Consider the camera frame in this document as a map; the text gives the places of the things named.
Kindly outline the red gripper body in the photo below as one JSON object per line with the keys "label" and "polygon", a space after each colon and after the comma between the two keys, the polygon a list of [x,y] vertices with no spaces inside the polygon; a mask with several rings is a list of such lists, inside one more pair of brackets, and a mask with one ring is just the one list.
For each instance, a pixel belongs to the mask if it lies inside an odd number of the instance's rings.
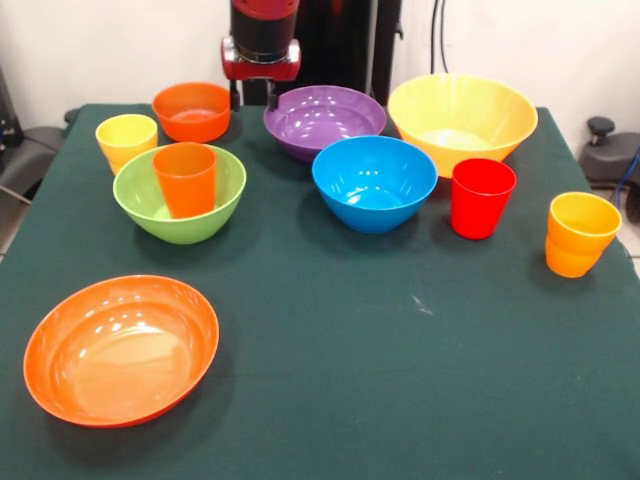
{"label": "red gripper body", "polygon": [[301,47],[297,39],[293,39],[285,56],[271,62],[249,60],[240,54],[232,36],[222,38],[221,61],[227,79],[248,81],[266,79],[271,81],[293,81],[297,78],[301,66]]}

